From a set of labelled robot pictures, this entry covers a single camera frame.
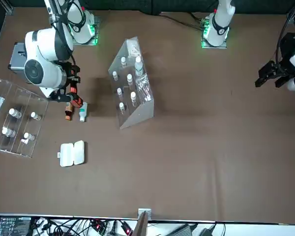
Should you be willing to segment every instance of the small tube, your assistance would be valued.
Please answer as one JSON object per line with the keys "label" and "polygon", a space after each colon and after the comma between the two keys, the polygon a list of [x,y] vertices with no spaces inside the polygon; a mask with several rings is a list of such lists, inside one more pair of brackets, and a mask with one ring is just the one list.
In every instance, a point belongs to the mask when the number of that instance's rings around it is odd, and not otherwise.
{"label": "small tube", "polygon": [[32,113],[30,114],[30,117],[32,117],[32,118],[35,119],[35,120],[41,120],[41,116],[38,115],[38,114],[36,114],[35,112],[32,112]]}
{"label": "small tube", "polygon": [[2,127],[2,134],[4,134],[7,137],[13,138],[16,135],[16,132],[12,129]]}
{"label": "small tube", "polygon": [[125,107],[124,107],[123,102],[120,102],[120,103],[119,103],[119,108],[120,108],[121,113],[123,114],[124,111],[125,111]]}
{"label": "small tube", "polygon": [[133,84],[132,83],[132,75],[131,74],[128,74],[127,75],[127,81],[128,81],[129,86],[131,86]]}
{"label": "small tube", "polygon": [[122,65],[122,67],[127,66],[126,58],[125,58],[125,57],[122,57],[122,58],[121,58],[121,65]]}
{"label": "small tube", "polygon": [[117,94],[118,94],[119,98],[122,98],[122,90],[121,90],[121,88],[117,89]]}
{"label": "small tube", "polygon": [[114,78],[115,81],[118,80],[118,74],[115,71],[113,71],[113,78]]}
{"label": "small tube", "polygon": [[134,63],[134,68],[136,69],[136,75],[143,75],[143,63],[141,61],[141,57],[136,57],[136,62]]}
{"label": "small tube", "polygon": [[22,116],[22,113],[20,113],[18,110],[13,109],[13,108],[11,108],[11,109],[9,110],[9,114],[10,114],[11,116],[15,117],[16,119],[19,119],[19,118],[21,118],[21,116]]}
{"label": "small tube", "polygon": [[137,106],[137,95],[136,95],[136,92],[131,92],[130,97],[131,97],[132,105],[134,107],[136,107]]}
{"label": "small tube", "polygon": [[35,135],[29,134],[29,133],[25,133],[24,134],[24,138],[25,139],[28,139],[28,140],[31,140],[31,141],[34,141],[35,140]]}

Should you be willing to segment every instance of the brown table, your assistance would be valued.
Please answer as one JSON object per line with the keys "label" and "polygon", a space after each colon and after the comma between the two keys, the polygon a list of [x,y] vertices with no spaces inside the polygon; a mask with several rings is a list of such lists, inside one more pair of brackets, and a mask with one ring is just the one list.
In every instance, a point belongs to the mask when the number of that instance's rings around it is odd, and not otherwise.
{"label": "brown table", "polygon": [[[254,87],[285,16],[235,15],[227,50],[201,49],[200,33],[135,11],[96,12],[96,47],[79,46],[86,123],[50,103],[32,159],[0,153],[0,212],[295,223],[295,92]],[[186,13],[172,14],[192,23]],[[48,27],[45,8],[16,8],[0,37],[0,78],[13,44]],[[120,131],[108,68],[138,36],[155,118]],[[87,142],[87,162],[62,168],[62,143]]]}

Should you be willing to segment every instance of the clear acrylic stand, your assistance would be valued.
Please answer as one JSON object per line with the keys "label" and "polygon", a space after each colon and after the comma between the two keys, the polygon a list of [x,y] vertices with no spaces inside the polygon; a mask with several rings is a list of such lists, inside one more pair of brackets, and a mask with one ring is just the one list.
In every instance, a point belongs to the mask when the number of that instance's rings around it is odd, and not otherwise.
{"label": "clear acrylic stand", "polygon": [[[121,64],[122,57],[126,59],[124,66]],[[140,57],[143,62],[143,72],[140,76],[135,73],[134,65],[136,57]],[[114,71],[117,72],[117,80],[113,77]],[[120,129],[152,118],[154,116],[154,98],[137,37],[125,40],[108,72],[111,78]],[[127,81],[128,74],[132,75],[132,85],[129,85]],[[122,90],[122,98],[120,98],[117,93],[118,88]],[[137,96],[135,106],[130,97],[131,92],[135,92]],[[122,102],[125,107],[123,112],[121,112],[119,108],[120,102]]]}
{"label": "clear acrylic stand", "polygon": [[[37,142],[43,118],[45,116],[48,100],[19,87],[9,81],[0,79],[0,151],[31,157]],[[11,108],[21,112],[20,118],[9,114]],[[41,116],[41,120],[35,120],[30,115],[32,112]],[[16,132],[13,137],[2,134],[2,128],[6,127]],[[35,139],[21,142],[24,134],[30,133]]]}

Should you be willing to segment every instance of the white robotic arm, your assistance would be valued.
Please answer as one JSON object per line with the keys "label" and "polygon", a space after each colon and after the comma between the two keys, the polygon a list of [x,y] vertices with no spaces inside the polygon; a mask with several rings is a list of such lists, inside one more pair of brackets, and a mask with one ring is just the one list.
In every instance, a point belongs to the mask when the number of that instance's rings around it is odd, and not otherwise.
{"label": "white robotic arm", "polygon": [[216,12],[207,17],[209,27],[204,34],[204,38],[211,46],[218,47],[223,44],[234,13],[234,0],[219,0]]}
{"label": "white robotic arm", "polygon": [[[71,84],[68,78],[75,86],[75,91],[76,83],[79,83],[77,72],[80,69],[72,57],[72,35],[79,43],[91,40],[93,33],[89,29],[94,24],[94,16],[83,10],[78,0],[45,0],[45,4],[52,27],[26,34],[27,61],[24,71],[28,81],[39,86],[46,97],[56,97],[56,100],[59,98],[58,101],[63,101],[58,91],[62,89],[63,92]],[[69,62],[63,63],[70,57],[74,69]]]}

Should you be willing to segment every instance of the cable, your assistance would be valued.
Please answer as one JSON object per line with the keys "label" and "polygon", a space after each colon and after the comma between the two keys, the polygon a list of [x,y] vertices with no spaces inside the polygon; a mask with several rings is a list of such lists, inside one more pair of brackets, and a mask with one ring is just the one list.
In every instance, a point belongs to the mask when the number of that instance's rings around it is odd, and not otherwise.
{"label": "cable", "polygon": [[61,40],[62,43],[64,44],[64,47],[66,48],[66,50],[67,50],[68,53],[70,54],[70,57],[71,57],[71,59],[72,59],[72,61],[73,61],[73,64],[76,65],[76,63],[75,63],[75,59],[74,59],[74,57],[73,57],[73,55],[72,55],[72,52],[70,52],[71,50],[69,49],[68,44],[66,43],[66,41],[63,40],[63,38],[61,37],[61,35],[60,35],[60,33],[59,33],[59,30],[54,26],[54,24],[51,24],[51,26],[55,29],[55,31],[56,31],[57,34],[59,35],[60,40]]}
{"label": "cable", "polygon": [[223,228],[223,231],[222,231],[222,236],[225,236],[225,233],[226,233],[226,225],[224,224],[224,228]]}
{"label": "cable", "polygon": [[197,25],[193,25],[193,24],[189,24],[189,23],[186,23],[186,22],[182,22],[182,21],[179,21],[179,20],[176,20],[175,18],[172,18],[172,17],[169,17],[169,16],[165,16],[165,15],[158,15],[158,16],[161,16],[161,17],[164,17],[164,18],[168,18],[172,21],[175,21],[177,23],[180,23],[184,26],[188,26],[188,27],[191,27],[191,28],[194,28],[196,30],[201,30],[201,27],[200,26],[197,26]]}
{"label": "cable", "polygon": [[276,50],[275,50],[275,63],[277,65],[277,67],[279,68],[279,70],[281,72],[284,73],[284,71],[281,69],[281,66],[280,66],[280,62],[279,62],[279,48],[280,48],[280,44],[281,44],[281,40],[282,40],[282,37],[283,37],[283,33],[287,27],[287,24],[289,23],[290,19],[292,19],[293,17],[295,16],[295,6],[291,9],[291,11],[289,12],[289,15],[282,27],[282,30],[280,32],[280,35],[279,35],[279,39],[277,41],[277,44],[276,44]]}
{"label": "cable", "polygon": [[204,12],[207,12],[214,4],[216,4],[218,2],[218,0],[215,0],[214,2],[211,3],[211,5],[209,5]]}

